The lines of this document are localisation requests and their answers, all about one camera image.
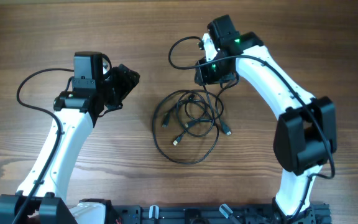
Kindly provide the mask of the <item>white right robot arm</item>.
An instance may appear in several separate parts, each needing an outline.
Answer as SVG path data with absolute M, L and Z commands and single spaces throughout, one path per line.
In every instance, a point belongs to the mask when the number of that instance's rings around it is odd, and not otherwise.
M 223 84 L 236 75 L 247 80 L 277 119 L 273 151 L 283 168 L 273 205 L 283 222 L 306 217 L 315 178 L 328 163 L 335 175 L 336 112 L 327 97 L 315 98 L 296 84 L 274 61 L 253 32 L 240 34 L 224 15 L 207 26 L 200 43 L 205 57 L 196 63 L 195 83 Z

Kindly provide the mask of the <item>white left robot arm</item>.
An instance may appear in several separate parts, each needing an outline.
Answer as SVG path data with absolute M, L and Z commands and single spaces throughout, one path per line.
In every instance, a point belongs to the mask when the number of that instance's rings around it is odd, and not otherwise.
M 76 52 L 66 88 L 55 98 L 52 124 L 40 154 L 13 195 L 0 196 L 0 223 L 122 223 L 110 200 L 86 198 L 66 205 L 79 152 L 97 119 L 122 109 L 140 75 L 111 65 L 101 52 Z

